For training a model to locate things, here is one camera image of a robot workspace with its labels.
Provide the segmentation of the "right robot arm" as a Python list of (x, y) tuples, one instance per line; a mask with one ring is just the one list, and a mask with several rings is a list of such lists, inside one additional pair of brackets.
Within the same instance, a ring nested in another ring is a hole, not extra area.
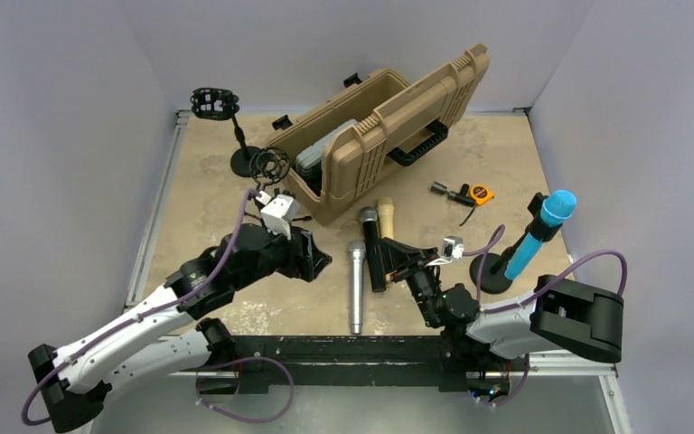
[(544, 275), (529, 296), (484, 306), (461, 283), (441, 287), (441, 266), (464, 256), (461, 238), (446, 238), (442, 249), (384, 238), (380, 254), (389, 279), (406, 283), (425, 325), (471, 344), (484, 368), (556, 349), (598, 363), (622, 359), (624, 299), (617, 293)]

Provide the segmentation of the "blue microphone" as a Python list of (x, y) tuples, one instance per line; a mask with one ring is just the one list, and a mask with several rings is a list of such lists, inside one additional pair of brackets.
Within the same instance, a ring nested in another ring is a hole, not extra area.
[(536, 193), (528, 205), (532, 220), (523, 236), (513, 246), (504, 276), (516, 279), (530, 264), (542, 246), (551, 241), (561, 226), (572, 216), (577, 198), (568, 190), (557, 190), (549, 195)]

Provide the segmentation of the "black microphone silver grille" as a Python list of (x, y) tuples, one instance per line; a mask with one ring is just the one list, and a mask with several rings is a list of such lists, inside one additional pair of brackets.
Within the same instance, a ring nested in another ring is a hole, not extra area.
[(374, 293), (385, 292), (387, 284), (380, 248), (378, 212), (373, 207), (363, 207), (360, 209), (359, 220), (363, 228), (371, 289)]

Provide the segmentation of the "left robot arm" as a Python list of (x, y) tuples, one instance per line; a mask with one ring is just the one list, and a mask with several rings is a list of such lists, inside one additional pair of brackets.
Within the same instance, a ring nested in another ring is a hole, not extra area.
[(313, 234), (292, 227), (274, 234), (239, 223), (220, 245), (185, 262), (149, 297), (99, 330), (71, 344), (41, 344), (28, 354), (37, 381), (30, 398), (41, 397), (44, 422), (67, 433), (94, 420), (110, 393), (144, 377), (135, 360), (155, 340), (232, 302), (236, 292), (280, 274), (314, 281), (332, 262)]

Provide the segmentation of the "cream microphone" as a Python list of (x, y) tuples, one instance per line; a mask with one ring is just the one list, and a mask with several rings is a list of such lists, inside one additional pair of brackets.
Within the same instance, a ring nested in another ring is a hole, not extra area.
[(377, 201), (377, 213), (379, 216), (380, 235), (382, 238), (394, 239), (394, 213), (395, 206), (391, 198), (380, 197)]

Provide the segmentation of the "black tripod shock mount stand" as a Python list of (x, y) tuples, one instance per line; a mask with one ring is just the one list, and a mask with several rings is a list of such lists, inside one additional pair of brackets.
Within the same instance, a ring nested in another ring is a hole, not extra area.
[[(255, 154), (249, 162), (249, 172), (251, 178), (256, 183), (255, 187), (250, 189), (249, 193), (246, 193), (246, 199), (248, 202), (253, 203), (258, 208), (258, 215), (251, 214), (249, 212), (244, 212), (245, 217), (250, 217), (253, 219), (252, 222), (243, 222), (244, 226), (263, 226), (262, 219), (260, 216), (261, 205), (257, 204), (255, 201), (255, 196), (257, 192), (266, 192), (266, 188), (269, 186), (274, 186), (280, 184), (284, 178), (288, 175), (291, 169), (291, 161), (289, 156), (285, 151), (278, 147), (267, 147), (260, 150)], [(295, 195), (288, 190), (281, 190), (280, 188), (274, 188), (273, 193), (269, 193), (272, 196), (276, 196), (279, 193), (286, 193), (295, 198)], [(307, 222), (312, 219), (311, 216), (296, 217), (292, 220), (292, 227), (300, 227), (296, 225), (297, 222)]]

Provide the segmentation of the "round base stand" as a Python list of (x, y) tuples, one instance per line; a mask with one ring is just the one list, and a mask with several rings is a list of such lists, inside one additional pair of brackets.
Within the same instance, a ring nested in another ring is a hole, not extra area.
[(540, 207), (547, 198), (546, 194), (536, 193), (531, 199), (527, 209), (533, 219), (514, 244), (501, 254), (482, 253), (473, 259), (469, 267), (469, 274), (472, 282), (481, 292), (489, 295), (499, 295), (510, 288), (512, 281), (504, 276), (506, 267), (521, 243), (530, 233), (531, 226), (538, 219)]

